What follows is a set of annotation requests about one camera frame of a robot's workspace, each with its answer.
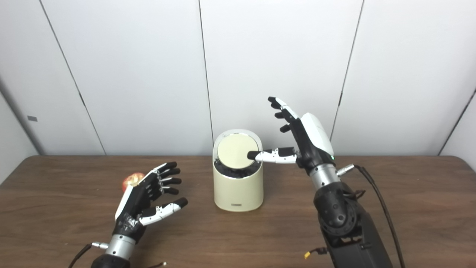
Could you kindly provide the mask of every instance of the table surface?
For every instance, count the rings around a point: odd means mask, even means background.
[[[149,226],[131,263],[145,268],[331,268],[312,203],[314,187],[296,165],[264,166],[265,198],[251,212],[223,211],[213,202],[210,156],[34,156],[0,186],[0,267],[67,267],[87,243],[109,242],[122,179],[177,161],[183,210]],[[392,216],[407,267],[476,267],[476,174],[446,156],[342,156],[337,166],[365,166]],[[394,263],[393,240],[377,196],[353,171],[343,180],[366,189],[371,214]],[[166,195],[156,205],[177,196]],[[90,267],[93,248],[75,265]]]

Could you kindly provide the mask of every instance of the round lid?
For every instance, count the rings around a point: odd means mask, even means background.
[[[247,158],[249,151],[258,151],[256,141],[246,134],[231,134],[218,144],[218,158],[227,167],[241,169],[251,165],[254,160]]]

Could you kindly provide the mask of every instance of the panel seam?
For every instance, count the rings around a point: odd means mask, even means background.
[[[440,151],[438,152],[438,156],[441,155],[441,152],[442,152],[443,149],[445,148],[446,144],[447,144],[448,141],[449,141],[449,138],[451,138],[451,135],[452,135],[453,132],[455,131],[456,127],[458,126],[459,121],[461,121],[461,118],[462,118],[463,115],[465,114],[466,109],[468,108],[469,104],[471,103],[471,100],[473,100],[473,97],[475,96],[475,94],[476,94],[476,89],[474,90],[474,92],[473,92],[473,94],[471,95],[471,97],[469,97],[469,100],[468,100],[468,102],[466,103],[465,108],[463,109],[463,111],[462,111],[461,114],[459,115],[458,120],[456,121],[455,125],[454,125],[453,128],[451,129],[451,132],[449,133],[448,137],[446,138],[445,143],[443,143],[443,146],[441,147]]]
[[[81,98],[81,101],[84,105],[84,109],[86,109],[86,113],[88,114],[89,120],[91,121],[92,128],[94,129],[94,132],[96,133],[96,137],[98,137],[99,144],[101,145],[102,151],[104,152],[104,155],[108,155],[106,153],[106,150],[104,149],[104,146],[102,144],[101,138],[99,138],[98,131],[96,129],[96,126],[94,125],[94,122],[91,118],[91,114],[89,113],[88,107],[86,106],[86,103],[83,100],[83,97],[81,95],[81,91],[79,90],[78,83],[76,83],[76,79],[74,78],[73,72],[71,71],[71,68],[69,66],[68,60],[66,59],[66,56],[64,54],[63,48],[61,47],[60,41],[58,40],[58,37],[56,35],[55,30],[53,29],[53,25],[51,24],[50,18],[48,17],[48,14],[46,13],[46,9],[43,5],[43,2],[41,0],[38,0],[40,2],[41,8],[43,9],[43,13],[45,13],[46,19],[48,21],[48,24],[50,25],[51,31],[53,32],[53,35],[55,37],[56,43],[58,44],[59,50],[61,51],[61,54],[63,55],[63,59],[66,63],[66,66],[68,67],[69,74],[71,75],[71,78],[73,79],[74,86],[76,87],[76,90],[78,91],[79,97]]]
[[[347,61],[346,73],[344,75],[344,81],[342,82],[342,88],[340,90],[340,97],[339,97],[339,102],[337,104],[336,115],[334,116],[334,122],[332,124],[332,131],[330,133],[330,141],[332,141],[332,136],[334,135],[334,129],[336,127],[336,121],[337,121],[337,114],[339,113],[340,103],[342,102],[342,96],[344,95],[344,87],[347,81],[347,74],[349,72],[350,61],[352,59],[352,53],[354,52],[354,45],[357,38],[358,27],[360,25],[360,18],[362,17],[362,11],[364,10],[364,3],[365,3],[365,0],[362,0],[362,5],[360,6],[360,13],[358,15],[358,20],[356,25],[356,31],[354,33],[354,39],[352,40],[352,46],[350,47],[350,54],[349,54],[349,60]]]
[[[202,6],[200,3],[200,0],[198,0],[198,12],[200,14],[200,30],[202,34],[203,62],[205,64],[205,79],[207,81],[208,113],[210,114],[211,144],[213,146],[215,145],[215,139],[213,138],[213,121],[211,118],[210,89],[208,87],[207,57],[205,56],[205,38],[203,37]]]

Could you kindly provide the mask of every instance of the cylindrical container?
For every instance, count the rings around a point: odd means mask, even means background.
[[[263,163],[249,160],[249,151],[262,151],[261,140],[245,129],[232,129],[218,136],[213,146],[215,204],[242,212],[263,203]]]

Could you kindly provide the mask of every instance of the red apple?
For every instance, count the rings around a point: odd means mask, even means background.
[[[137,186],[139,184],[139,181],[145,176],[144,173],[140,173],[140,172],[137,172],[137,173],[134,173],[134,174],[131,174],[129,175],[127,178],[124,179],[124,181],[122,182],[122,192],[125,192],[126,191],[126,188],[128,185],[132,185],[132,186]]]

